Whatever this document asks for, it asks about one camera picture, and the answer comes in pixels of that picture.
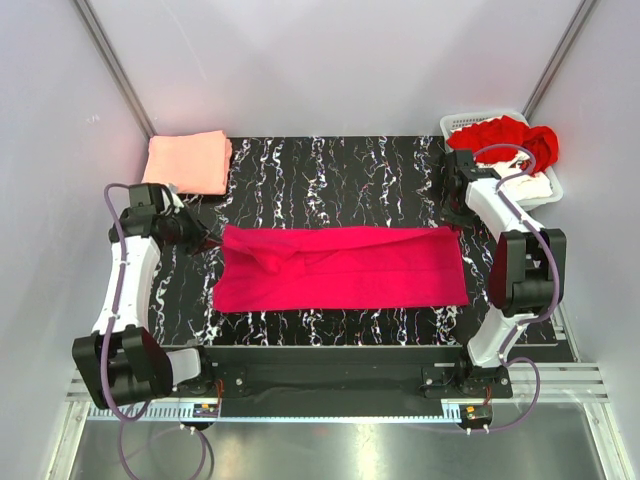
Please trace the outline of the magenta pink t shirt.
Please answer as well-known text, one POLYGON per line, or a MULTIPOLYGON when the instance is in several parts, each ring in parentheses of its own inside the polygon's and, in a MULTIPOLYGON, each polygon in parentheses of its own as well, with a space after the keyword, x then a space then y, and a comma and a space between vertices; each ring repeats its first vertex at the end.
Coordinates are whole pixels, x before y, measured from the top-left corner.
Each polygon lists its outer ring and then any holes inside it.
POLYGON ((244 229, 223 234, 221 313, 465 306, 458 235, 448 227, 244 229))

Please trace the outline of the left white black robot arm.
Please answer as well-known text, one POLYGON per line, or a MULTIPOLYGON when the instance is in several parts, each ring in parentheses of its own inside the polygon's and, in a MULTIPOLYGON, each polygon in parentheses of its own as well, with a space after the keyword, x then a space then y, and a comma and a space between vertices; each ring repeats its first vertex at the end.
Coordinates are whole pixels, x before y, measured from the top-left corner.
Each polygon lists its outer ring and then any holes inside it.
POLYGON ((103 307, 89 335, 74 340, 72 358, 95 405, 123 421, 128 407, 148 406, 180 389, 196 396, 215 386, 216 372, 201 346, 165 350, 149 331, 149 302, 163 248, 189 256, 220 245, 167 185, 126 186, 129 205, 117 212, 104 189, 113 220, 111 272, 103 307))

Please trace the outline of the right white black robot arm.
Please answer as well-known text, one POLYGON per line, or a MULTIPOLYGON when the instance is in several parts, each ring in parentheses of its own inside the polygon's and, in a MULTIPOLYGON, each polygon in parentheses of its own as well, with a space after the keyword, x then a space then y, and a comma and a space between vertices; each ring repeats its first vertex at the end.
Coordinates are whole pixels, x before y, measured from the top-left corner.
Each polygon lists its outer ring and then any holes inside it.
POLYGON ((444 156, 443 220, 457 227, 479 218, 497 241, 488 280, 489 310, 462 347, 449 386, 485 396, 509 384, 507 360, 526 328, 549 319, 563 297, 567 238, 535 221, 506 192, 507 180, 481 168, 470 150, 444 156))

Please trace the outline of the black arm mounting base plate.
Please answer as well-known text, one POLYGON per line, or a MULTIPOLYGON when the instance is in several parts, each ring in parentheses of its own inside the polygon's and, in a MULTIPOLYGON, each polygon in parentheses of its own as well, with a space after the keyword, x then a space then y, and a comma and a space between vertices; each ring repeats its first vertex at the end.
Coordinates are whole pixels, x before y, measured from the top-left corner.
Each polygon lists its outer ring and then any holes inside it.
POLYGON ((224 398, 248 398, 264 392, 373 392, 420 394, 430 398, 479 398, 484 388, 455 387, 449 365, 395 364, 226 364, 212 368, 224 398))

